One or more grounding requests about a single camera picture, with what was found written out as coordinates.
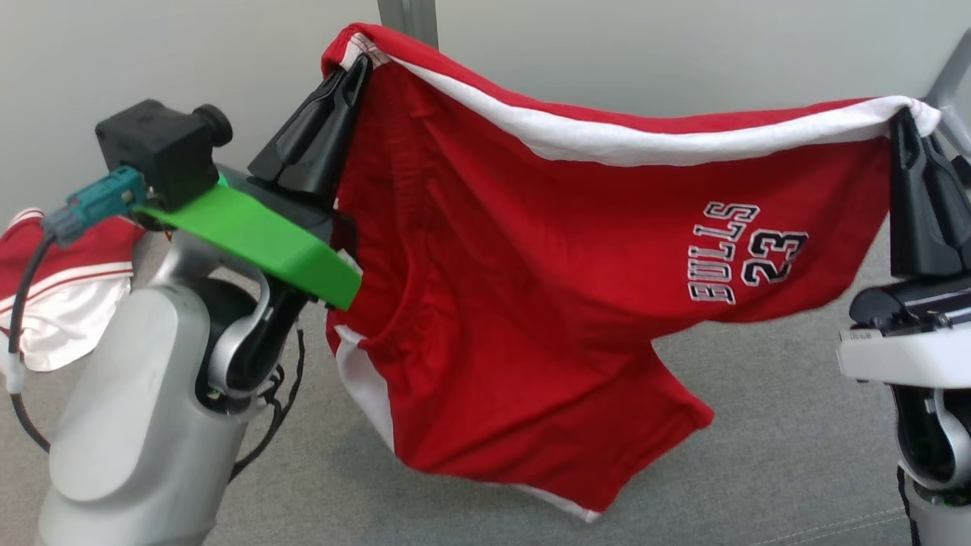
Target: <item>teal connector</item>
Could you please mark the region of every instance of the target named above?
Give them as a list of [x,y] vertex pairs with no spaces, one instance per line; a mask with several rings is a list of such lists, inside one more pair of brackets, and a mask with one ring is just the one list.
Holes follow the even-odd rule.
[[94,184],[72,193],[67,205],[41,221],[44,231],[57,246],[74,243],[86,231],[112,216],[128,216],[148,200],[142,173],[121,167]]

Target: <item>white wall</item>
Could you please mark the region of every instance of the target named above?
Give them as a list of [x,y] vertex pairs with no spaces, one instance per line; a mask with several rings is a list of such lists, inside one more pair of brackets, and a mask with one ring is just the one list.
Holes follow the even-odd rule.
[[440,0],[437,11],[442,51],[498,84],[647,116],[921,96],[971,26],[968,0]]
[[245,167],[371,0],[0,0],[0,224],[105,174],[94,125],[146,98],[219,106]]
[[[442,51],[500,85],[679,116],[921,95],[971,2],[439,0],[438,19]],[[377,3],[0,0],[0,221],[103,174],[94,124],[144,98],[218,105],[236,132],[218,160],[245,166],[354,20]]]

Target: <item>red fabric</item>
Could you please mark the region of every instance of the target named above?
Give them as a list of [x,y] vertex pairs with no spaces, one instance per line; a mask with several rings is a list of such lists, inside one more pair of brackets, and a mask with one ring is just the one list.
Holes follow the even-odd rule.
[[[682,119],[547,104],[371,25],[338,37],[325,73],[355,35],[508,105],[654,133],[756,127],[860,102]],[[394,452],[410,467],[526,484],[597,512],[713,419],[652,340],[829,302],[887,213],[884,138],[619,168],[543,159],[393,61],[366,97],[339,192],[358,225],[363,286],[349,312],[331,312],[332,347],[338,324],[365,337],[360,348],[388,384]],[[729,241],[713,229],[742,231]],[[692,254],[716,268],[701,263],[698,281],[695,262],[694,298]],[[719,264],[730,281],[708,282]],[[773,272],[787,276],[770,282],[782,276]],[[715,298],[729,288],[733,301],[698,300],[705,287]]]
[[[37,209],[25,210],[14,217],[11,226],[0,235],[0,314],[10,310],[27,262],[44,237],[42,216]],[[144,234],[144,229],[120,218],[101,222],[67,249],[51,246],[32,286],[43,286],[47,293],[65,284],[119,273],[130,275],[132,250]],[[117,267],[91,269],[91,266],[104,264],[117,264]],[[55,274],[61,274],[63,278],[54,284],[46,282]],[[31,298],[39,295],[39,290],[30,292]]]

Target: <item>gray carpet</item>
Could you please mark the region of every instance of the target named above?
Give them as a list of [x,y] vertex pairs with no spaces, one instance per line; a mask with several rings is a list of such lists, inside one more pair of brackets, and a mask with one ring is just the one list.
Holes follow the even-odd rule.
[[[142,249],[142,271],[164,246],[154,239]],[[885,231],[854,288],[886,279]],[[888,392],[842,378],[836,363],[848,296],[799,317],[703,324],[659,341],[668,366],[715,408],[715,423],[637,476],[592,525],[516,491],[404,467],[341,386],[323,309],[313,307],[302,318],[301,396],[265,455],[230,486],[207,544],[905,546]],[[291,343],[283,363],[295,359]],[[26,403],[42,430],[53,430],[82,368],[28,378]],[[0,543],[30,544],[45,458],[9,409],[0,411],[0,446]]]

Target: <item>red and white jersey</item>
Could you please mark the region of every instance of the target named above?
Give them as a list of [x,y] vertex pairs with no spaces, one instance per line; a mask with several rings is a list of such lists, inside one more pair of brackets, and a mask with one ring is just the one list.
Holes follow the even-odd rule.
[[365,24],[323,72],[362,54],[341,376],[411,468],[587,521],[713,419],[652,340],[838,296],[887,214],[887,121],[940,118],[903,96],[678,119],[548,104]]
[[[44,230],[38,209],[17,214],[0,235],[0,339],[6,351],[17,285]],[[145,230],[101,222],[67,249],[52,246],[27,295],[20,348],[34,371],[53,371],[94,349],[118,301],[131,289],[131,254]]]

